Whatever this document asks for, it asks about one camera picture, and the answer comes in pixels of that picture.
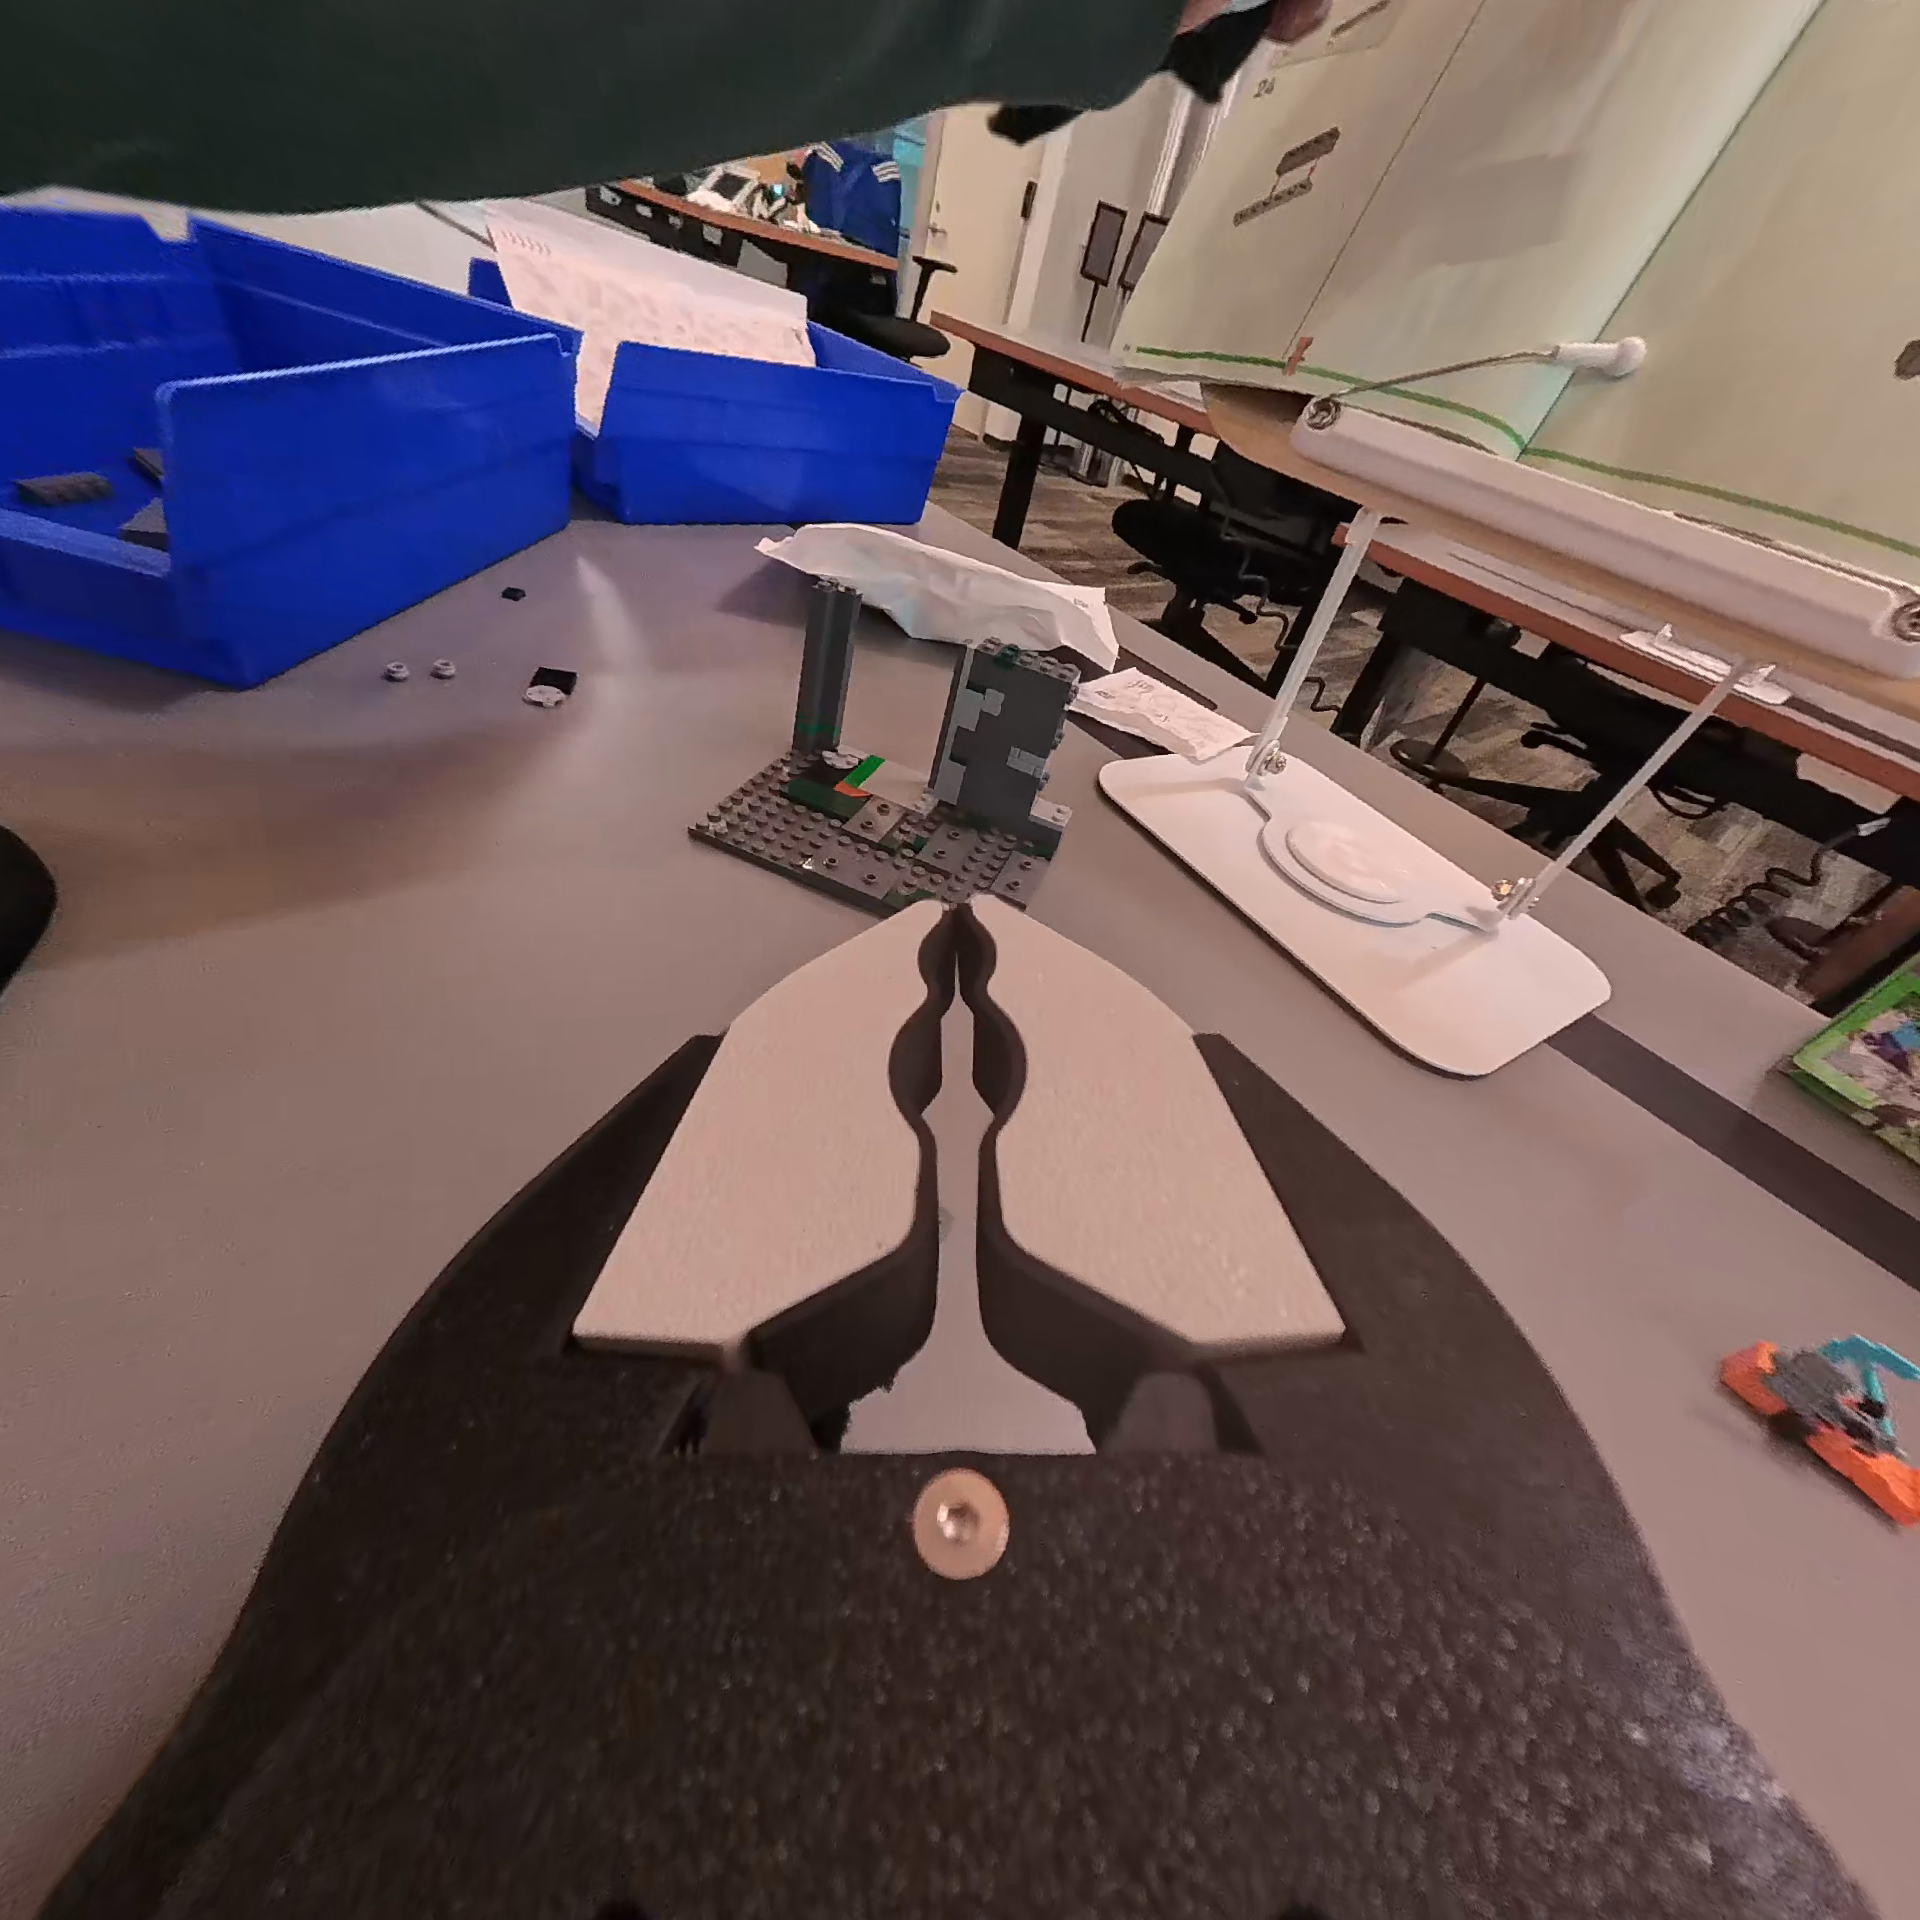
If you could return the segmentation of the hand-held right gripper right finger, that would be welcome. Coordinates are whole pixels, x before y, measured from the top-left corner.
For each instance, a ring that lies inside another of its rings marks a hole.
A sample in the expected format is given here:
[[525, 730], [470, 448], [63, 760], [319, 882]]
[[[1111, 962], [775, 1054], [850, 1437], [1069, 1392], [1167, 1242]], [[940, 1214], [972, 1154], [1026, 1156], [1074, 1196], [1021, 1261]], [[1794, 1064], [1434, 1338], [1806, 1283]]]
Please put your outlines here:
[[1323, 1354], [1346, 1335], [1201, 1036], [1157, 995], [990, 896], [965, 909], [975, 1295], [996, 1355], [1101, 1444], [1151, 1376]]

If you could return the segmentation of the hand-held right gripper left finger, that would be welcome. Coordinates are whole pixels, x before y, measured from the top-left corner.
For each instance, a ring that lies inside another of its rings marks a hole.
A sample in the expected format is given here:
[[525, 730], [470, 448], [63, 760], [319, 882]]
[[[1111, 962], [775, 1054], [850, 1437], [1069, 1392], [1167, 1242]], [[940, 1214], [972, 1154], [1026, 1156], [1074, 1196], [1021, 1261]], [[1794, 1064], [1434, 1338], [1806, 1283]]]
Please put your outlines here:
[[782, 1389], [807, 1448], [932, 1333], [955, 914], [909, 906], [780, 978], [715, 1045], [569, 1327], [594, 1355]]

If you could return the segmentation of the grey brick baseplate build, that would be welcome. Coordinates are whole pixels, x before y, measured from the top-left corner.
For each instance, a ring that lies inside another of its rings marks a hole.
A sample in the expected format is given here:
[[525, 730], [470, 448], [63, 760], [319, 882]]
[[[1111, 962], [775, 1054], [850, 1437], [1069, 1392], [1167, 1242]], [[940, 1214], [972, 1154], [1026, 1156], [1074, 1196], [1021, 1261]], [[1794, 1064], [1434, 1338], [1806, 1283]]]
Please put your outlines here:
[[875, 917], [975, 896], [1026, 908], [1073, 816], [1044, 790], [1076, 669], [1010, 642], [965, 642], [924, 774], [843, 740], [859, 612], [854, 590], [813, 586], [788, 748], [687, 838]]

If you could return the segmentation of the person's left forearm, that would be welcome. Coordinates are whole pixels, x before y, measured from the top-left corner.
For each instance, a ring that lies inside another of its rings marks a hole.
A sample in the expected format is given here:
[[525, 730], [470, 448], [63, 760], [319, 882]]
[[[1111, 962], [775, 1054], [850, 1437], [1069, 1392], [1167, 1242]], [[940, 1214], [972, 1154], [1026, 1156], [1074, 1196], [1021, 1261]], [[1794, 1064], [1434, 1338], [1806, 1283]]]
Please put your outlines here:
[[532, 197], [950, 104], [1109, 107], [1180, 2], [4, 2], [4, 195]]

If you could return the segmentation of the grey desk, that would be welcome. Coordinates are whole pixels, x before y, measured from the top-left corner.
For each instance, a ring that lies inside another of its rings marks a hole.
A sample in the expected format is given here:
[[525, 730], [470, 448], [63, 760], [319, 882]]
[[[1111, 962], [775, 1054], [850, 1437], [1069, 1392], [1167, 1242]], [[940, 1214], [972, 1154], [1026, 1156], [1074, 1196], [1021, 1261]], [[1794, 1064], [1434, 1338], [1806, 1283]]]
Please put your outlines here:
[[[577, 510], [241, 693], [4, 637], [4, 822], [59, 892], [4, 995], [4, 1916], [173, 1731], [441, 1268], [666, 1054], [869, 926], [686, 834], [788, 731], [809, 586], [764, 538]], [[578, 674], [563, 707], [521, 700], [539, 667]], [[1562, 879], [1542, 919], [1609, 975], [1607, 1036], [1449, 1080], [1117, 816], [1105, 760], [1069, 730], [1037, 919], [1233, 1038], [1476, 1266], [1729, 1703], [1916, 1916], [1916, 1532], [1714, 1379], [1755, 1338], [1916, 1355], [1916, 1171], [1773, 1072], [1813, 1014]]]

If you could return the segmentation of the wood-edged office desk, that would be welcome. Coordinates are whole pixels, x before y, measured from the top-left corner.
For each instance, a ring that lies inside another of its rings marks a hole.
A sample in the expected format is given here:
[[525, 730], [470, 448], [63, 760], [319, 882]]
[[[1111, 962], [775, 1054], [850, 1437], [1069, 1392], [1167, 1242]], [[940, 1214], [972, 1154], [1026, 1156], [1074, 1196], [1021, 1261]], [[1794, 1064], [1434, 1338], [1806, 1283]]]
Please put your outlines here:
[[778, 256], [783, 264], [833, 261], [865, 271], [898, 275], [897, 256], [852, 245], [833, 234], [767, 222], [730, 203], [708, 205], [638, 178], [594, 183], [586, 189], [586, 202], [590, 213], [652, 238], [674, 234], [686, 240], [693, 234], [727, 234], [741, 245], [755, 245], [764, 254]]
[[[996, 542], [1020, 546], [1051, 440], [1139, 467], [1151, 477], [1142, 495], [1174, 490], [1181, 501], [1201, 499], [1212, 477], [1212, 456], [1193, 452], [1193, 440], [1209, 434], [1201, 423], [1201, 400], [1170, 398], [1135, 375], [1098, 368], [1092, 350], [1079, 342], [1034, 342], [946, 312], [932, 320], [950, 342], [972, 347], [967, 391], [1018, 418], [991, 523]], [[1300, 540], [1313, 552], [1303, 562], [1303, 586], [1327, 586], [1334, 534], [1346, 516], [1338, 501], [1305, 482], [1293, 485], [1303, 493], [1297, 515], [1313, 523]], [[1410, 527], [1397, 520], [1367, 559], [1382, 564], [1391, 595], [1378, 637], [1334, 708], [1334, 731], [1354, 743], [1382, 715], [1390, 671], [1412, 659], [1449, 666], [1479, 687], [1519, 698], [1530, 708], [1555, 715], [1555, 734], [1609, 752], [1629, 752], [1638, 738], [1657, 744], [1713, 691], [1713, 679], [1607, 630], [1590, 630], [1571, 611], [1524, 603], [1515, 582], [1470, 580], [1465, 559], [1417, 558]], [[1220, 640], [1213, 645], [1226, 659], [1195, 655], [1246, 683], [1277, 687], [1274, 667], [1254, 671]], [[1794, 829], [1823, 821], [1833, 808], [1863, 808], [1871, 819], [1891, 812], [1900, 827], [1916, 829], [1916, 752], [1818, 727], [1788, 707], [1766, 703], [1759, 687], [1731, 691], [1667, 772], [1733, 772], [1729, 799]]]

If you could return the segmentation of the person's left hand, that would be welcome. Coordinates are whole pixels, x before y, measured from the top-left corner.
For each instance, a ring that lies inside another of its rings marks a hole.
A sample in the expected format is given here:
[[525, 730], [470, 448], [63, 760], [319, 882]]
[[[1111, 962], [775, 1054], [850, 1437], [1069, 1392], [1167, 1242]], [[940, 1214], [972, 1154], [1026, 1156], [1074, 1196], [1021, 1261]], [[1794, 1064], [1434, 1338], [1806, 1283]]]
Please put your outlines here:
[[1188, 2], [1162, 70], [1213, 104], [1262, 42], [1300, 42], [1331, 10], [1331, 2]]

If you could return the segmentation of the white book stand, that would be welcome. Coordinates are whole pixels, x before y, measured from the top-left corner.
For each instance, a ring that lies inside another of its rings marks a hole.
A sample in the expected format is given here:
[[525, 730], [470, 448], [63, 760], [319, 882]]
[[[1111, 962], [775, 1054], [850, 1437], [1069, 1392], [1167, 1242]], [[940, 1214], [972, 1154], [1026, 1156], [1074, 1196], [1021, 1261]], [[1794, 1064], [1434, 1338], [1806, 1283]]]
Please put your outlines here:
[[[1162, 758], [1127, 772], [1114, 764], [1098, 780], [1107, 803], [1380, 1039], [1451, 1076], [1509, 1064], [1607, 1002], [1607, 975], [1537, 926], [1531, 909], [1743, 674], [1788, 666], [1863, 698], [1914, 700], [1914, 586], [1581, 486], [1367, 407], [1391, 387], [1494, 368], [1622, 379], [1645, 352], [1641, 338], [1549, 342], [1309, 400], [1286, 448], [1317, 486], [1357, 502], [1359, 515], [1262, 734], [1193, 765]], [[1723, 667], [1684, 715], [1534, 878], [1467, 876], [1285, 743], [1307, 669], [1388, 520], [1461, 534], [1559, 586], [1621, 590], [1626, 603], [1681, 614], [1725, 646]]]

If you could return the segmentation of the crumpled white paper bag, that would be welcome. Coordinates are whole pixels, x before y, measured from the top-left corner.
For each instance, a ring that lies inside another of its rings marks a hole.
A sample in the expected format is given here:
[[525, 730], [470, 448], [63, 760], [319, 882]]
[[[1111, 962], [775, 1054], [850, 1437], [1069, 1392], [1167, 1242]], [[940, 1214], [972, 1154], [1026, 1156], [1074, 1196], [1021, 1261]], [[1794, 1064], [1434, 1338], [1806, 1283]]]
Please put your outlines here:
[[756, 551], [849, 587], [911, 640], [996, 642], [1074, 654], [1114, 671], [1119, 642], [1105, 590], [1044, 582], [857, 520], [803, 526]]

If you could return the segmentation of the black office chair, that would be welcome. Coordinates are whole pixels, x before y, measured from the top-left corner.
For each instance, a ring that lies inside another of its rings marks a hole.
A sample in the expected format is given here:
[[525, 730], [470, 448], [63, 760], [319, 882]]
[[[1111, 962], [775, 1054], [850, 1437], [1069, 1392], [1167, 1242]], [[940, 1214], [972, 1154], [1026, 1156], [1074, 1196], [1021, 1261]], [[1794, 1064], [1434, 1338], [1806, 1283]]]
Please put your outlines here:
[[849, 320], [846, 334], [866, 347], [886, 352], [905, 363], [929, 363], [946, 356], [954, 342], [943, 331], [924, 320], [924, 304], [934, 277], [954, 275], [950, 261], [914, 254], [917, 268], [914, 290], [902, 315], [883, 315], [879, 310], [854, 310]]
[[1158, 632], [1201, 655], [1226, 654], [1207, 630], [1207, 608], [1283, 606], [1303, 587], [1305, 559], [1299, 519], [1303, 493], [1285, 475], [1243, 460], [1226, 440], [1209, 464], [1212, 477], [1195, 502], [1172, 486], [1127, 499], [1111, 516], [1114, 534], [1139, 552], [1139, 570], [1170, 582], [1166, 608], [1149, 621]]

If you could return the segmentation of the orange teal brick figure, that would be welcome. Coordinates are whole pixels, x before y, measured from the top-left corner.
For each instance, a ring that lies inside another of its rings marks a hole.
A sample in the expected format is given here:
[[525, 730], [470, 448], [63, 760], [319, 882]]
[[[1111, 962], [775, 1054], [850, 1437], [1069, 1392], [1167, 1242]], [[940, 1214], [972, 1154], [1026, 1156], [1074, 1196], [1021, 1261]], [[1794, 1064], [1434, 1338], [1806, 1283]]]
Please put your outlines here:
[[1788, 1444], [1811, 1452], [1900, 1527], [1917, 1524], [1917, 1469], [1887, 1380], [1917, 1380], [1907, 1355], [1863, 1335], [1813, 1349], [1755, 1341], [1718, 1359], [1718, 1383]]

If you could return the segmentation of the green toy set box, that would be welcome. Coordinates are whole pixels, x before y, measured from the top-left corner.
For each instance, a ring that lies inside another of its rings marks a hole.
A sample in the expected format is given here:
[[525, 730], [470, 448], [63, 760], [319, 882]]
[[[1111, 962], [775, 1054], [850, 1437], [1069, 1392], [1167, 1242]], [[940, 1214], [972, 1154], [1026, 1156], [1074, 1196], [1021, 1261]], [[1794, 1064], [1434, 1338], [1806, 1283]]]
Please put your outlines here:
[[1917, 1163], [1917, 959], [1814, 1031], [1782, 1076]]

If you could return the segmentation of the blue storage bin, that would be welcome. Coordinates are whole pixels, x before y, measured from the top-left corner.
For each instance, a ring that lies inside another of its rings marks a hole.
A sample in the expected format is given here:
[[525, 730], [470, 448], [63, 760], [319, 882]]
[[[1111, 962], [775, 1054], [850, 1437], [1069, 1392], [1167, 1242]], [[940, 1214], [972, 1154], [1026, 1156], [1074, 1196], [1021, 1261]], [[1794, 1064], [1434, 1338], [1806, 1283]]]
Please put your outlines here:
[[[2, 334], [10, 632], [251, 687], [569, 519], [578, 335], [505, 304], [226, 223], [7, 205]], [[13, 495], [71, 471], [114, 495]], [[172, 551], [118, 542], [156, 495]]]
[[617, 342], [569, 477], [630, 526], [922, 519], [961, 391], [822, 324], [793, 366]]

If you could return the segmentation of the large printed paper bag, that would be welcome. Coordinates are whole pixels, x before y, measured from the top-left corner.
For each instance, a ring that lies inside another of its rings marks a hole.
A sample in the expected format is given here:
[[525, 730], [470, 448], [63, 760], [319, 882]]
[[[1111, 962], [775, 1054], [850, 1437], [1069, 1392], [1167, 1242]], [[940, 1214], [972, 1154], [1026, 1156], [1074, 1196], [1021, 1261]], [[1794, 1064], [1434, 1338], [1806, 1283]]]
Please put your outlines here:
[[484, 205], [497, 264], [518, 312], [580, 334], [577, 421], [599, 428], [617, 350], [742, 356], [811, 368], [799, 295], [613, 230], [539, 202]]

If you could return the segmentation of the blue striped jacket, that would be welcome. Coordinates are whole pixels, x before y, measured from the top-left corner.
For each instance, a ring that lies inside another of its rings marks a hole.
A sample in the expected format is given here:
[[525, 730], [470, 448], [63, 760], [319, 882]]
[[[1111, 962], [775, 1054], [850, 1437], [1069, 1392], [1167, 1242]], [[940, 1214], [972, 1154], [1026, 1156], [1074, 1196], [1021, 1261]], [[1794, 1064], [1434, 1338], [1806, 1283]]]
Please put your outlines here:
[[902, 166], [897, 155], [859, 140], [813, 141], [799, 152], [799, 188], [813, 226], [898, 256]]

